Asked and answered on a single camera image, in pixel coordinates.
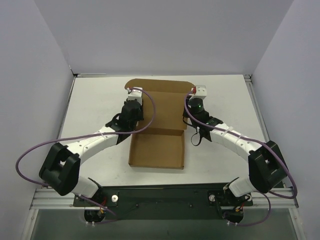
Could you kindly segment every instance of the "black mounting plate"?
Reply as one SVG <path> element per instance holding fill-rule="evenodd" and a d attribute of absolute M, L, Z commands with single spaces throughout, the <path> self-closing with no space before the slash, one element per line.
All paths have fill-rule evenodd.
<path fill-rule="evenodd" d="M 221 219 L 216 205 L 209 195 L 217 196 L 221 207 L 224 201 L 223 187 L 227 183 L 104 186 L 106 206 L 117 214 L 118 220 L 209 220 Z M 111 201 L 112 195 L 118 196 L 117 205 Z M 248 201 L 245 206 L 252 206 Z M 93 207 L 91 203 L 74 198 L 74 207 Z M 107 213 L 106 219 L 115 219 Z"/>

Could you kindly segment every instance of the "wire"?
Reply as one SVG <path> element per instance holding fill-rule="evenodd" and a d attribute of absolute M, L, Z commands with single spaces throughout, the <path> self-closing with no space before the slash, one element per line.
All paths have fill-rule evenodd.
<path fill-rule="evenodd" d="M 26 177 L 25 175 L 22 174 L 22 172 L 20 171 L 19 169 L 19 163 L 20 161 L 22 160 L 22 158 L 27 155 L 28 153 L 30 153 L 31 151 L 41 147 L 41 146 L 44 146 L 44 145 L 47 145 L 47 144 L 52 144 L 52 143 L 57 143 L 57 142 L 62 142 L 62 141 L 70 141 L 70 140 L 77 140 L 77 139 L 84 139 L 84 138 L 92 138 L 92 137 L 97 137 L 97 136 L 101 136 L 101 135 L 113 135 L 113 134 L 125 134 L 125 135 L 130 135 L 130 134 L 137 134 L 137 133 L 140 133 L 142 131 L 144 131 L 145 129 L 147 129 L 151 123 L 154 121 L 155 119 L 155 116 L 156 116 L 156 104 L 155 104 L 155 101 L 154 99 L 149 95 L 149 93 L 147 93 L 145 90 L 143 89 L 140 89 L 140 88 L 130 88 L 131 90 L 139 90 L 139 91 L 142 91 L 145 95 L 147 95 L 150 100 L 151 100 L 151 103 L 152 103 L 152 106 L 153 106 L 153 115 L 152 115 L 152 118 L 150 120 L 150 122 L 143 128 L 139 129 L 139 130 L 135 130 L 135 131 L 125 131 L 125 132 L 121 132 L 121 131 L 115 131 L 115 132 L 101 132 L 101 133 L 94 133 L 94 134 L 88 134 L 88 135 L 82 135 L 82 136 L 73 136 L 73 137 L 65 137 L 65 138 L 58 138 L 58 139 L 53 139 L 53 140 L 49 140 L 49 141 L 45 141 L 45 142 L 42 142 L 42 143 L 39 143 L 38 145 L 35 145 L 31 148 L 29 148 L 28 150 L 26 150 L 16 161 L 15 163 L 15 170 L 16 172 L 18 173 L 18 175 L 23 178 L 24 180 L 30 182 L 30 183 L 34 183 L 34 184 L 39 184 L 39 185 L 42 185 L 44 187 L 49 187 L 48 184 L 46 183 L 43 183 L 43 182 L 40 182 L 40 181 L 36 181 L 36 180 L 32 180 L 28 177 Z"/>
<path fill-rule="evenodd" d="M 103 198 L 103 202 L 101 203 L 101 205 L 106 205 L 106 202 L 107 202 L 107 198 L 106 197 L 104 197 Z"/>
<path fill-rule="evenodd" d="M 187 124 L 189 127 L 195 128 L 192 124 L 188 123 L 187 121 L 185 121 L 185 118 L 182 118 L 182 121 Z"/>
<path fill-rule="evenodd" d="M 244 199 L 243 201 L 241 201 L 241 202 L 239 202 L 238 203 L 238 205 L 237 206 L 234 206 L 234 208 L 233 208 L 233 210 L 236 210 L 237 209 L 237 207 L 239 207 L 241 204 L 242 204 L 242 207 L 244 206 L 244 204 L 247 202 L 247 201 L 249 201 L 249 199 L 250 199 L 250 195 L 245 195 L 247 198 L 246 199 Z"/>
<path fill-rule="evenodd" d="M 98 207 L 100 207 L 101 209 L 104 209 L 106 211 L 108 211 L 109 213 L 111 213 L 112 215 L 114 215 L 115 217 L 117 217 L 117 214 L 115 214 L 114 211 L 110 210 L 109 208 L 107 208 L 106 206 L 103 206 L 102 204 L 96 202 L 96 201 L 93 201 L 91 200 L 90 198 L 87 198 L 85 196 L 82 196 L 82 195 L 78 195 L 79 198 L 83 199 L 83 200 L 86 200 L 87 202 L 91 203 L 91 204 L 94 204 L 94 205 L 97 205 Z M 94 224 L 107 224 L 107 223 L 111 223 L 111 222 L 115 222 L 117 221 L 118 219 L 113 219 L 113 220 L 107 220 L 107 221 L 101 221 L 101 222 L 95 222 Z"/>
<path fill-rule="evenodd" d="M 192 120 L 194 120 L 196 123 L 202 125 L 202 126 L 205 126 L 207 128 L 211 128 L 211 129 L 216 129 L 218 131 L 222 131 L 222 132 L 225 132 L 226 129 L 223 129 L 223 128 L 220 128 L 220 127 L 215 127 L 215 126 L 210 126 L 210 125 L 207 125 L 199 120 L 197 120 L 194 116 L 191 115 L 191 113 L 189 112 L 188 110 L 188 107 L 187 107 L 187 104 L 186 104 L 186 101 L 187 101 L 187 97 L 189 94 L 191 94 L 191 92 L 187 93 L 184 97 L 184 109 L 186 111 L 186 113 L 189 115 L 189 118 L 191 118 Z M 278 155 L 267 145 L 265 144 L 264 142 L 262 141 L 259 141 L 259 140 L 256 140 L 256 139 L 253 139 L 253 138 L 249 138 L 249 137 L 244 137 L 244 136 L 240 136 L 239 134 L 236 134 L 232 131 L 228 131 L 227 132 L 228 134 L 231 134 L 231 135 L 234 135 L 238 138 L 241 138 L 243 140 L 246 140 L 246 141 L 250 141 L 250 142 L 255 142 L 255 143 L 258 143 L 262 146 L 264 146 L 265 149 L 267 149 L 273 156 L 274 158 L 277 160 L 277 162 L 281 165 L 281 167 L 283 168 L 285 174 L 288 176 L 288 178 L 290 179 L 291 181 L 291 184 L 292 184 L 292 187 L 293 187 L 293 195 L 292 196 L 286 196 L 286 195 L 281 195 L 281 194 L 278 194 L 278 193 L 275 193 L 273 191 L 269 191 L 270 194 L 273 194 L 277 197 L 280 197 L 280 198 L 284 198 L 284 199 L 295 199 L 297 194 L 298 194 L 298 189 L 297 189 L 297 184 L 296 182 L 294 181 L 294 178 L 292 177 L 292 175 L 290 174 L 287 166 L 282 162 L 282 160 L 280 159 L 280 157 L 278 157 Z"/>
<path fill-rule="evenodd" d="M 270 217 L 270 214 L 271 214 L 271 202 L 270 202 L 270 199 L 268 198 L 267 195 L 265 195 L 264 193 L 262 192 L 259 192 L 259 191 L 255 191 L 256 193 L 259 193 L 259 194 L 262 194 L 268 201 L 268 205 L 269 205 L 269 208 L 268 208 L 268 212 L 266 214 L 266 216 L 260 220 L 260 221 L 256 221 L 256 222 L 252 222 L 252 223 L 234 223 L 234 222 L 231 222 L 231 221 L 228 221 L 228 223 L 231 223 L 233 225 L 236 225 L 236 226 L 239 226 L 239 227 L 251 227 L 251 226 L 254 226 L 254 225 L 258 225 L 258 224 L 262 224 L 263 222 L 265 222 L 269 217 Z M 225 211 L 223 213 L 223 217 L 226 218 L 227 217 L 227 211 Z"/>
<path fill-rule="evenodd" d="M 137 210 L 137 209 L 138 208 L 136 207 L 136 204 L 134 204 L 132 207 L 130 207 L 128 210 L 126 210 L 123 214 L 127 215 L 127 214 L 129 214 L 132 211 Z M 92 222 L 86 221 L 85 219 L 83 219 L 83 217 L 81 215 L 79 215 L 79 219 L 83 223 L 88 223 L 88 224 L 92 225 Z M 108 223 L 116 222 L 116 221 L 119 221 L 119 220 L 124 220 L 124 217 L 113 219 L 113 220 L 105 220 L 105 221 L 101 221 L 101 222 L 95 222 L 94 225 L 96 225 L 96 224 L 108 224 Z"/>
<path fill-rule="evenodd" d="M 198 146 L 201 144 L 201 141 L 202 141 L 202 137 L 200 136 L 199 142 L 198 142 L 197 144 L 194 144 L 194 142 L 192 141 L 192 138 L 193 138 L 195 135 L 197 135 L 197 134 L 198 134 L 198 132 L 196 132 L 195 134 L 193 134 L 193 135 L 191 136 L 191 144 L 192 144 L 193 146 L 195 146 L 195 147 L 198 147 Z"/>

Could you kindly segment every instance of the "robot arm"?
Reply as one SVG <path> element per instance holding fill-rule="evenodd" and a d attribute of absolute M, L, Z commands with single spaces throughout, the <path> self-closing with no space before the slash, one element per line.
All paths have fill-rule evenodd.
<path fill-rule="evenodd" d="M 249 166 L 249 176 L 238 177 L 224 187 L 228 201 L 234 203 L 238 198 L 253 191 L 267 193 L 287 176 L 285 171 L 265 147 L 256 142 L 243 139 L 247 137 L 234 131 L 232 127 L 229 127 L 220 119 L 210 116 L 205 111 L 203 104 L 203 99 L 205 99 L 206 95 L 206 86 L 197 85 L 192 89 L 192 94 L 186 99 L 186 106 L 190 114 L 201 123 L 214 127 L 214 129 L 205 127 L 190 118 L 192 127 L 197 129 L 200 134 L 200 141 L 205 138 L 210 142 L 225 146 L 246 160 Z M 189 117 L 186 110 L 184 110 L 183 118 Z M 266 144 L 284 162 L 278 145 L 273 141 L 269 141 Z"/>
<path fill-rule="evenodd" d="M 128 138 L 138 121 L 144 119 L 142 92 L 133 90 L 128 93 L 121 113 L 93 134 L 77 142 L 62 145 L 54 144 L 41 167 L 40 178 L 46 181 L 61 196 L 68 193 L 96 198 L 101 188 L 90 178 L 79 175 L 80 165 L 100 151 L 115 146 Z"/>

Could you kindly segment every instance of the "cardboard box flap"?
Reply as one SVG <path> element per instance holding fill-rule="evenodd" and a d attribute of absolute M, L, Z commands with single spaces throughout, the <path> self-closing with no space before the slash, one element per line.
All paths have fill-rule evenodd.
<path fill-rule="evenodd" d="M 152 96 L 156 105 L 156 115 L 148 132 L 159 134 L 161 130 L 168 133 L 175 130 L 185 130 L 187 125 L 183 122 L 184 98 L 194 85 L 187 81 L 132 79 L 125 88 L 141 87 Z M 154 110 L 151 100 L 145 94 L 143 99 L 143 117 L 137 130 L 145 127 L 151 120 Z"/>
<path fill-rule="evenodd" d="M 131 79 L 125 84 L 125 88 L 141 87 L 148 92 L 164 92 L 187 94 L 194 85 L 188 81 L 170 81 L 154 79 Z"/>

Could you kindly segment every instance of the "cable tie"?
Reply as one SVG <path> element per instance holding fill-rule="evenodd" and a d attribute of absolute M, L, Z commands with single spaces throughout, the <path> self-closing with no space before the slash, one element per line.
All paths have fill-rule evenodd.
<path fill-rule="evenodd" d="M 224 133 L 222 134 L 222 137 L 224 137 L 229 131 L 232 131 L 234 129 L 233 126 L 229 126 L 225 131 Z"/>
<path fill-rule="evenodd" d="M 242 134 L 240 134 L 240 136 L 238 136 L 238 138 L 236 139 L 235 143 L 234 144 L 237 144 L 237 142 L 243 137 Z"/>
<path fill-rule="evenodd" d="M 106 135 L 104 135 L 104 132 L 99 132 L 99 133 L 104 139 L 106 139 Z"/>

